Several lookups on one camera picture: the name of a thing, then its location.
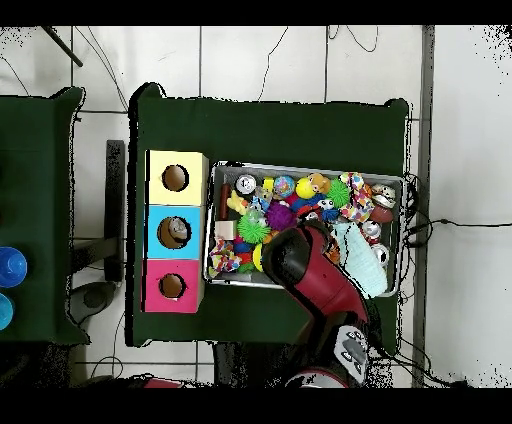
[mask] toy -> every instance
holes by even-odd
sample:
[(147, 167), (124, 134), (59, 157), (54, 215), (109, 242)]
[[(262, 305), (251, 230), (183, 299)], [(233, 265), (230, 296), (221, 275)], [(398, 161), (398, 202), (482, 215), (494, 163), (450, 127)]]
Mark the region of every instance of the toy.
[(302, 199), (311, 199), (315, 195), (315, 190), (308, 177), (303, 177), (297, 181), (295, 192)]
[(233, 243), (222, 239), (217, 240), (217, 244), (210, 252), (213, 266), (208, 268), (212, 278), (215, 278), (221, 272), (235, 271), (242, 262), (240, 256), (233, 252)]
[(234, 240), (236, 237), (236, 221), (215, 221), (215, 238)]
[(361, 234), (370, 245), (379, 242), (381, 232), (380, 225), (370, 219), (361, 226)]
[(379, 296), (388, 287), (387, 276), (357, 224), (333, 224), (332, 234), (340, 247), (340, 267), (350, 275), (363, 296)]
[(270, 202), (272, 200), (272, 192), (265, 190), (262, 187), (256, 187), (254, 196), (252, 196), (252, 204), (258, 203), (261, 206), (261, 210), (266, 212)]
[(383, 244), (374, 244), (372, 246), (373, 253), (379, 260), (381, 266), (385, 267), (388, 264), (389, 261), (389, 250), (386, 246)]
[(256, 189), (256, 180), (252, 175), (240, 175), (235, 187), (238, 193), (247, 196)]
[(308, 176), (311, 187), (315, 193), (327, 194), (331, 188), (331, 180), (325, 178), (322, 174), (315, 172)]
[(252, 263), (252, 250), (247, 253), (239, 253), (238, 257), (242, 260), (240, 265), (245, 265), (248, 263)]
[(253, 262), (248, 262), (246, 264), (242, 264), (238, 267), (238, 272), (241, 274), (248, 274), (253, 272), (256, 269)]
[(231, 186), (228, 183), (222, 184), (220, 188), (220, 204), (219, 204), (219, 219), (225, 221), (228, 219), (228, 205), (227, 200), (229, 193), (231, 192)]
[(277, 231), (277, 230), (272, 230), (272, 231), (270, 231), (270, 233), (268, 233), (268, 234), (265, 236), (265, 238), (263, 239), (263, 242), (262, 242), (262, 243), (263, 243), (263, 244), (270, 243), (270, 242), (271, 242), (271, 240), (272, 240), (275, 236), (277, 236), (278, 234), (279, 234), (279, 231)]
[(258, 222), (251, 221), (247, 215), (242, 216), (238, 222), (238, 234), (247, 243), (261, 243), (269, 232), (269, 227), (263, 227)]
[(254, 252), (252, 253), (252, 262), (254, 263), (254, 266), (259, 272), (263, 272), (263, 268), (261, 266), (261, 248), (263, 245), (257, 244), (254, 248)]
[(274, 190), (274, 179), (271, 177), (263, 178), (263, 188), (272, 193), (272, 190)]
[(385, 208), (393, 208), (395, 206), (395, 190), (391, 187), (375, 184), (372, 187), (373, 196), (372, 199), (375, 203)]
[(363, 177), (358, 172), (344, 172), (338, 178), (351, 190), (350, 201), (340, 208), (341, 214), (351, 221), (366, 221), (374, 209), (374, 204), (364, 189)]
[(245, 216), (253, 224), (259, 224), (262, 227), (267, 226), (267, 220), (263, 216), (263, 211), (261, 210), (261, 205), (259, 203), (254, 203), (251, 206), (249, 206), (249, 209), (247, 210)]
[(282, 177), (277, 177), (274, 181), (274, 193), (279, 198), (286, 198), (291, 196), (295, 190), (295, 181), (293, 181), (292, 177), (288, 175), (283, 175)]
[(297, 223), (295, 214), (275, 200), (270, 203), (267, 210), (267, 222), (270, 228), (277, 231), (293, 227)]
[(295, 194), (290, 197), (287, 197), (285, 201), (286, 201), (286, 203), (288, 203), (290, 205), (290, 209), (293, 212), (297, 212), (303, 206), (307, 206), (307, 205), (314, 206), (314, 205), (317, 205), (320, 200), (324, 200), (324, 199), (325, 199), (325, 194), (322, 194), (322, 193), (316, 193), (313, 197), (311, 197), (309, 199), (301, 199), (300, 197), (298, 197)]
[(385, 224), (393, 221), (393, 212), (390, 209), (383, 208), (380, 205), (375, 205), (372, 213), (370, 214), (372, 221), (378, 222), (379, 224)]
[(334, 202), (334, 207), (337, 209), (345, 206), (350, 200), (347, 185), (342, 183), (340, 180), (332, 180), (331, 188), (327, 193), (327, 198)]
[(245, 215), (247, 213), (247, 200), (238, 196), (235, 190), (231, 190), (231, 197), (226, 200), (226, 205), (237, 211), (240, 215)]

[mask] blue cup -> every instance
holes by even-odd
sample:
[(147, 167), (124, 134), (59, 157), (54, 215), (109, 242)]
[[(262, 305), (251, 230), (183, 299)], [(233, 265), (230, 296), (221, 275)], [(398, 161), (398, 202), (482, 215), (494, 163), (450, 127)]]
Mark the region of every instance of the blue cup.
[(11, 300), (0, 293), (0, 331), (6, 328), (12, 321), (14, 305)]
[(20, 284), (27, 275), (27, 260), (14, 247), (0, 247), (0, 287)]

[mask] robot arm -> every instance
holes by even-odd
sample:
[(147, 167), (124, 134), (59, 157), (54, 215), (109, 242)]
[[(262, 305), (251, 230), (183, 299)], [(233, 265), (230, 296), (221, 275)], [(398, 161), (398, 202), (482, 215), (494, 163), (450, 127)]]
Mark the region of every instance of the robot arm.
[(290, 362), (289, 387), (361, 387), (367, 364), (368, 313), (361, 293), (324, 252), (327, 229), (316, 220), (279, 233), (262, 266), (311, 315), (303, 348)]

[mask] pink box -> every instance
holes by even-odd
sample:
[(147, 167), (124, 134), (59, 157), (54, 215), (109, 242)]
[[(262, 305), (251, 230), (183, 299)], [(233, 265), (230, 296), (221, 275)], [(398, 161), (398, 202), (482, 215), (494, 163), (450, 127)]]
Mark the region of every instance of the pink box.
[[(177, 299), (165, 297), (160, 291), (160, 279), (166, 274), (176, 274), (185, 282), (186, 288)], [(193, 314), (199, 308), (203, 293), (204, 281), (199, 260), (147, 260), (145, 312)]]

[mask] plush toy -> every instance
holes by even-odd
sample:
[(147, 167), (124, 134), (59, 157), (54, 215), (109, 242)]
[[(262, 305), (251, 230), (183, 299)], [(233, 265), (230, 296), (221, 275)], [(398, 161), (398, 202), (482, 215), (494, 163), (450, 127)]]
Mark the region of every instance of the plush toy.
[(259, 272), (263, 272), (263, 267), (261, 266), (262, 247), (263, 245), (261, 243), (257, 244), (256, 247), (254, 248), (254, 252), (252, 252), (252, 262)]
[(363, 177), (358, 172), (344, 172), (338, 178), (350, 189), (350, 201), (340, 208), (341, 214), (351, 221), (365, 222), (375, 206), (364, 188)]
[(215, 278), (221, 272), (236, 271), (242, 259), (233, 253), (233, 243), (218, 239), (217, 244), (210, 252), (213, 266), (208, 268), (210, 277)]
[(322, 174), (315, 172), (308, 176), (311, 187), (315, 193), (327, 194), (331, 188), (331, 180), (325, 178)]
[(240, 215), (245, 215), (247, 213), (247, 200), (238, 196), (235, 190), (231, 190), (231, 197), (228, 200), (226, 200), (226, 204), (228, 205), (229, 208), (234, 209)]
[(261, 210), (266, 212), (271, 200), (272, 192), (265, 190), (260, 186), (256, 187), (254, 196), (252, 196), (252, 205), (258, 204), (261, 207)]

